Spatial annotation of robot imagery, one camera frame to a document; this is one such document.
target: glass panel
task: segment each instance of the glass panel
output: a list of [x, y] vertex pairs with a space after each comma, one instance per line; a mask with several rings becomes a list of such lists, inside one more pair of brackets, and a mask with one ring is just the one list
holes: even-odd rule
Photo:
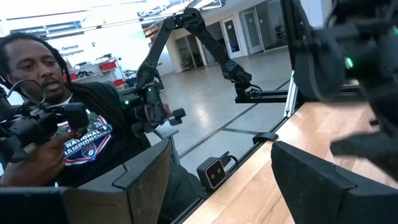
[[231, 52], [239, 52], [241, 49], [239, 48], [238, 38], [235, 33], [235, 26], [233, 21], [228, 21], [224, 23], [226, 33], [228, 34], [229, 46], [231, 47]]
[[260, 45], [259, 34], [256, 27], [256, 22], [254, 21], [254, 13], [249, 13], [244, 15], [246, 24], [248, 26], [248, 32], [250, 37], [250, 42], [252, 47]]
[[269, 50], [287, 45], [280, 0], [262, 2], [256, 9], [264, 48]]

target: dreadlocks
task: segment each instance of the dreadlocks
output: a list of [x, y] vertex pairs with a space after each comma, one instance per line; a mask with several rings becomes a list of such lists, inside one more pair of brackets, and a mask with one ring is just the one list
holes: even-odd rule
[[[67, 87], [69, 88], [69, 90], [79, 95], [79, 97], [83, 100], [84, 104], [87, 107], [98, 109], [98, 113], [101, 116], [104, 116], [104, 118], [107, 119], [110, 123], [112, 123], [115, 126], [115, 128], [121, 128], [121, 130], [130, 130], [130, 128], [127, 126], [127, 122], [124, 119], [122, 112], [119, 112], [118, 110], [114, 109], [109, 103], [102, 100], [95, 92], [93, 92], [87, 86], [84, 86], [79, 83], [72, 83], [70, 80], [70, 74], [68, 71], [67, 63], [62, 58], [58, 50], [53, 48], [46, 41], [34, 35], [25, 34], [25, 33], [15, 33], [6, 36], [0, 41], [0, 83], [2, 85], [4, 85], [8, 89], [12, 87], [12, 84], [8, 81], [6, 77], [7, 74], [11, 73], [11, 69], [8, 64], [9, 58], [6, 54], [5, 46], [15, 40], [21, 40], [21, 39], [37, 41], [43, 44], [46, 48], [48, 48], [51, 54], [54, 56], [57, 63], [59, 64], [62, 73], [66, 76]], [[20, 88], [15, 88], [15, 90], [22, 96], [26, 97]]]

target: robotic arm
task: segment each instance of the robotic arm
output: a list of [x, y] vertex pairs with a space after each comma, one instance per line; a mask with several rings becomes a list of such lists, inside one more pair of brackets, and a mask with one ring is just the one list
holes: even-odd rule
[[[162, 27], [157, 34], [157, 38], [148, 56], [137, 71], [135, 93], [141, 96], [144, 104], [149, 108], [150, 126], [157, 126], [167, 119], [156, 82], [154, 81], [154, 74], [156, 73], [157, 62], [166, 45], [167, 39], [173, 30], [180, 28], [186, 28], [187, 31], [198, 37], [206, 46], [211, 55], [221, 65], [224, 78], [234, 83], [238, 98], [247, 98], [248, 96], [256, 96], [259, 94], [252, 88], [254, 85], [250, 83], [252, 76], [245, 72], [240, 65], [232, 61], [228, 57], [228, 54], [206, 30], [205, 21], [199, 11], [194, 8], [186, 8], [183, 13], [168, 17], [163, 21]], [[173, 124], [181, 123], [180, 118], [182, 114], [185, 116], [183, 109], [177, 110], [176, 113], [173, 112], [177, 120], [173, 122]]]

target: green led light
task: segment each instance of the green led light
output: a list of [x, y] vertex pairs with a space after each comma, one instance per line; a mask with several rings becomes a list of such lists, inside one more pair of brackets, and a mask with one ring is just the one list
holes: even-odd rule
[[354, 67], [354, 62], [351, 58], [346, 57], [346, 68], [351, 69]]

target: light wood table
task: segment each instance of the light wood table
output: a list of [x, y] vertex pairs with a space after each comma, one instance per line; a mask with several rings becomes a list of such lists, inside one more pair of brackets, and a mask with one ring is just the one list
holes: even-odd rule
[[[371, 131], [368, 105], [328, 107], [304, 104], [276, 132], [284, 141], [367, 178], [398, 188], [390, 177], [366, 160], [333, 158], [332, 139], [355, 131]], [[266, 142], [185, 223], [294, 223], [271, 169], [272, 142]]]

